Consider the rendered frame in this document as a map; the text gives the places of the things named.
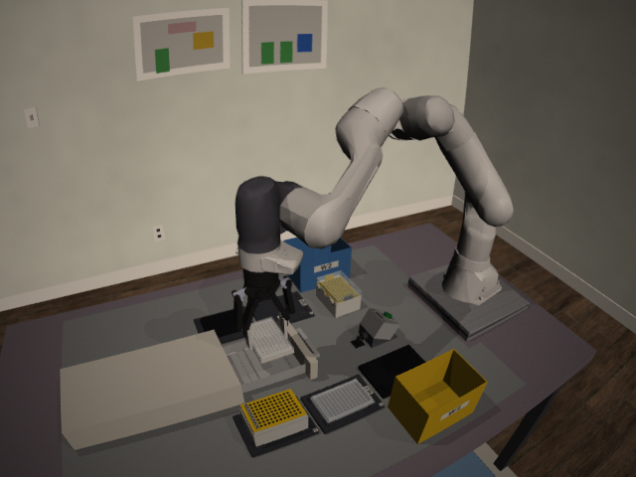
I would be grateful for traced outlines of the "dark grey bench mat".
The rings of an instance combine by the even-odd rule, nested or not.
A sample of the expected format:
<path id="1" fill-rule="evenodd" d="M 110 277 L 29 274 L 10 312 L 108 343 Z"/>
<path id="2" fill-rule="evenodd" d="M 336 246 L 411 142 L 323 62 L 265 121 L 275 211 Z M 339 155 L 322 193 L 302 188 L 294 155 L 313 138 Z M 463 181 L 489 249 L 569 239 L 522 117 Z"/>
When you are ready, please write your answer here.
<path id="1" fill-rule="evenodd" d="M 359 374 L 384 408 L 324 434 L 251 457 L 234 422 L 240 406 L 74 451 L 62 434 L 63 477 L 371 477 L 483 414 L 525 383 L 481 342 L 468 348 L 402 284 L 409 276 L 374 245 L 352 250 L 350 279 L 362 290 L 360 310 L 335 318 L 301 292 L 314 317 L 291 323 L 320 353 L 318 377 L 304 373 L 243 393 L 244 403 L 292 389 L 301 397 Z M 238 279 L 96 313 L 63 326 L 62 369 L 199 334 L 194 319 L 234 309 Z M 369 308 L 399 323 L 397 338 L 355 348 Z M 410 345 L 426 362 L 454 349 L 488 382 L 474 411 L 417 444 L 358 366 Z"/>

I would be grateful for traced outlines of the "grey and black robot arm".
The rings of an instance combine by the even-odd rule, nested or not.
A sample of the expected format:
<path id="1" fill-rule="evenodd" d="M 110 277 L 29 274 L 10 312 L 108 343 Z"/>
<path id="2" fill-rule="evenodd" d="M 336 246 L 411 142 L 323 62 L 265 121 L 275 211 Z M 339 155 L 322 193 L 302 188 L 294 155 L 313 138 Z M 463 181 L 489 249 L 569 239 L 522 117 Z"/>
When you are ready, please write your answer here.
<path id="1" fill-rule="evenodd" d="M 336 243 L 382 164 L 386 139 L 434 137 L 466 192 L 458 245 L 443 274 L 443 291 L 476 305 L 499 292 L 502 287 L 490 252 L 496 227 L 509 221 L 513 204 L 466 118 L 441 96 L 401 100 L 385 87 L 372 90 L 349 109 L 336 125 L 336 136 L 351 162 L 331 193 L 320 195 L 294 182 L 264 176 L 239 185 L 240 266 L 252 272 L 293 274 L 303 252 L 282 241 L 281 234 L 289 231 L 312 248 Z"/>

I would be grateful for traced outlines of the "blue open-top bin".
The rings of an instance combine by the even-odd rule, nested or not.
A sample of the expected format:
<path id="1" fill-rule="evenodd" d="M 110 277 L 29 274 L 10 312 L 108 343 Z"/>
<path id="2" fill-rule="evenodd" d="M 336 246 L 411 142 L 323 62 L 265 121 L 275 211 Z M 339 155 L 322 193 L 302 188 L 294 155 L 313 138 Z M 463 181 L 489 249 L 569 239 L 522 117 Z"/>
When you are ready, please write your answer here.
<path id="1" fill-rule="evenodd" d="M 312 248 L 300 238 L 284 240 L 300 249 L 303 258 L 297 270 L 288 275 L 301 292 L 316 289 L 316 277 L 341 270 L 350 278 L 352 248 L 342 239 L 325 248 Z"/>

